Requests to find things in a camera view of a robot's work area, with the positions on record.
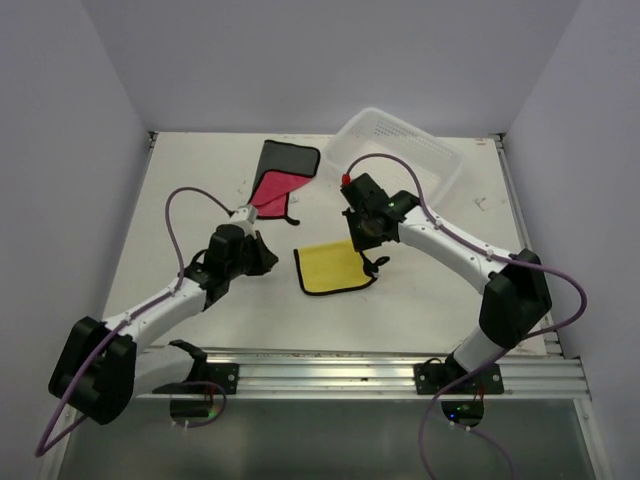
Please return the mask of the grey and yellow towel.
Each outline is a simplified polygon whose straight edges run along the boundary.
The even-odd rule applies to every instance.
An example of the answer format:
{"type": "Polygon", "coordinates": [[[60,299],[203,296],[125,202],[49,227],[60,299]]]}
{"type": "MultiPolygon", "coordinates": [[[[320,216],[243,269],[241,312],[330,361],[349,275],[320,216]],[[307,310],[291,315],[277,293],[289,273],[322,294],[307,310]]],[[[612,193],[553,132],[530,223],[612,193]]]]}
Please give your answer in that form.
{"type": "Polygon", "coordinates": [[[371,260],[357,252],[350,240],[297,248],[293,256],[299,287],[312,297],[366,289],[390,260],[388,256],[371,260]]]}

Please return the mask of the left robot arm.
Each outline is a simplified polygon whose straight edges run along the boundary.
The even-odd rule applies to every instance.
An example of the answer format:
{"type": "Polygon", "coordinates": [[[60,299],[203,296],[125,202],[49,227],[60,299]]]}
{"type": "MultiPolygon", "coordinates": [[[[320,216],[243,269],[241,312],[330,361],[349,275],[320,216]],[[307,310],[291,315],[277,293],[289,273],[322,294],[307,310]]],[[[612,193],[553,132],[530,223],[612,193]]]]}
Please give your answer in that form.
{"type": "Polygon", "coordinates": [[[104,321],[88,316],[77,321],[49,393],[100,425],[112,422],[134,395],[137,358],[144,350],[219,301],[236,278],[265,275],[278,261],[260,232],[231,223],[217,227],[208,247],[156,296],[104,321]]]}

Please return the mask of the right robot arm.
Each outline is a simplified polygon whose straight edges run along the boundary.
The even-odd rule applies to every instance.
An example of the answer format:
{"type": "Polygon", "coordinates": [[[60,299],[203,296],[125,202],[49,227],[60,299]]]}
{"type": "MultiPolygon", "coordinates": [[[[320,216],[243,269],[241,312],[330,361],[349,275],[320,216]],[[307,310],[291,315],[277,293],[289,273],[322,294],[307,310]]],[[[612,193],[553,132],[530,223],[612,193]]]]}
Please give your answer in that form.
{"type": "Polygon", "coordinates": [[[528,249],[517,255],[487,246],[426,213],[420,198],[407,191],[388,195],[369,175],[345,174],[340,187],[348,203],[343,212],[352,244],[362,252],[394,241],[436,259],[467,281],[480,295],[478,326],[426,376],[457,392],[481,380],[480,366],[524,340],[549,312],[552,300],[539,257],[528,249]]]}

